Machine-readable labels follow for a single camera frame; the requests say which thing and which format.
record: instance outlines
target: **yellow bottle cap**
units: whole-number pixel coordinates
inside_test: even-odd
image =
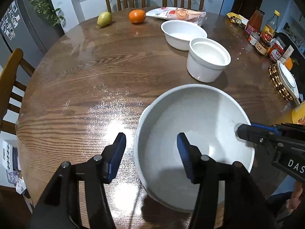
[[[281,14],[280,14],[277,10],[274,10],[274,13],[275,13],[278,17],[281,16]]]

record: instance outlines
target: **sauce bottle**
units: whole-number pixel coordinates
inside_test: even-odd
[[[264,14],[265,13],[258,8],[255,10],[254,14],[249,19],[248,24],[246,25],[244,30],[244,35],[247,38],[249,38],[249,35],[252,32],[257,34],[260,32],[260,26],[262,25]]]
[[[269,43],[272,40],[272,38],[274,37],[274,34],[278,28],[280,16],[281,16],[281,14],[278,11],[274,10],[274,15],[272,16],[272,18],[270,18],[266,22],[266,25],[261,33],[261,38],[265,42]]]

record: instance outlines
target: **orange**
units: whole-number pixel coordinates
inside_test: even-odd
[[[292,69],[293,63],[291,61],[291,58],[288,58],[285,62],[286,68],[290,71]]]
[[[146,13],[144,10],[135,9],[129,13],[128,18],[131,21],[131,23],[134,24],[142,23],[143,21],[145,21]]]

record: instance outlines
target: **green leaves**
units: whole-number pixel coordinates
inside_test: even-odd
[[[56,12],[60,11],[60,8],[54,9],[51,0],[29,0],[33,5],[34,10],[48,23],[52,26],[60,24],[61,21],[66,21],[66,19]]]

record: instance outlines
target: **pear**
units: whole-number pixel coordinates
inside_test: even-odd
[[[97,27],[105,27],[112,22],[112,14],[109,12],[103,12],[97,18]]]

